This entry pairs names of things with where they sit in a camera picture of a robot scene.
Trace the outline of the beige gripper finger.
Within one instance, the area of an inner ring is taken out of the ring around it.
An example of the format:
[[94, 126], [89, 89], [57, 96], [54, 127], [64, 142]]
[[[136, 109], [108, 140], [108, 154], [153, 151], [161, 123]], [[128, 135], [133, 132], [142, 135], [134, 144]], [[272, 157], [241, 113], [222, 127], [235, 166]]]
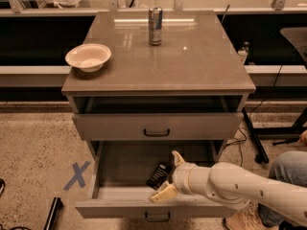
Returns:
[[175, 167], [178, 167], [178, 166], [182, 165], [185, 162], [185, 160], [183, 159], [183, 157], [181, 156], [181, 154], [178, 151], [173, 150], [172, 151], [172, 155], [174, 156], [174, 165], [175, 165]]
[[173, 183], [165, 181], [154, 193], [152, 193], [148, 200], [152, 203], [160, 203], [166, 200], [175, 198], [178, 190]]

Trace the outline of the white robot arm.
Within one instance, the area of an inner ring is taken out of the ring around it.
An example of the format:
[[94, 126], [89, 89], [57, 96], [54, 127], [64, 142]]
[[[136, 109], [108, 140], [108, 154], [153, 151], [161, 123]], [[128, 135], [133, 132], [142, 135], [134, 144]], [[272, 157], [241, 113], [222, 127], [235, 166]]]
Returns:
[[149, 201], [159, 203], [182, 195], [198, 195], [241, 210], [252, 200], [303, 226], [307, 224], [307, 189], [249, 172], [237, 165], [219, 162], [201, 167], [186, 162], [176, 151], [172, 182], [165, 181]]

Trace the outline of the person hand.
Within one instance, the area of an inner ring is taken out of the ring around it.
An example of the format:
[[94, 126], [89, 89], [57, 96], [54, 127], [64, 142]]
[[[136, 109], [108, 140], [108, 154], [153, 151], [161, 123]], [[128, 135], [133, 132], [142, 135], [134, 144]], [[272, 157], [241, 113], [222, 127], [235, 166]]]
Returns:
[[304, 146], [307, 146], [307, 130], [303, 131], [299, 135], [299, 140], [300, 143], [302, 143]]

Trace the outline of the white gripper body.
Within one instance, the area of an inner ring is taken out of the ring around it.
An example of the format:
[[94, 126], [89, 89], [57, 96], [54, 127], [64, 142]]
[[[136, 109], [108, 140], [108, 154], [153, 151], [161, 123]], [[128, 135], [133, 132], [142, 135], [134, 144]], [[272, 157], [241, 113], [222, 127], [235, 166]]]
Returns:
[[183, 195], [191, 195], [192, 191], [189, 185], [190, 172], [196, 167], [193, 163], [181, 163], [176, 166], [172, 175], [173, 183], [177, 190]]

